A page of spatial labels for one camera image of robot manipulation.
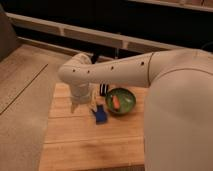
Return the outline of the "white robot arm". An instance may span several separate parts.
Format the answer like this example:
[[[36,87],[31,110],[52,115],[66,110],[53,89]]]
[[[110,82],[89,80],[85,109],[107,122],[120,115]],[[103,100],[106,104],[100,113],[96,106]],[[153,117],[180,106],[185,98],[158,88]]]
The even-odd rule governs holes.
[[[93,64],[83,54],[59,69],[71,100],[91,99],[92,83],[146,87],[145,171],[213,171],[213,54],[177,49]]]

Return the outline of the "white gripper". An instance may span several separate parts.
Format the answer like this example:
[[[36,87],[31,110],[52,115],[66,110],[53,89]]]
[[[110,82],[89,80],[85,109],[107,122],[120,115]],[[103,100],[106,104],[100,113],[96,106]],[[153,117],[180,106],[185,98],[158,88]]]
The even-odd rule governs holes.
[[[71,101],[74,102],[71,104],[70,111],[74,113],[76,109],[76,104],[85,104],[89,103],[88,107],[90,110],[96,112],[97,111],[97,104],[95,98],[91,99],[91,86],[89,83],[79,84],[79,85],[70,85],[70,98]]]

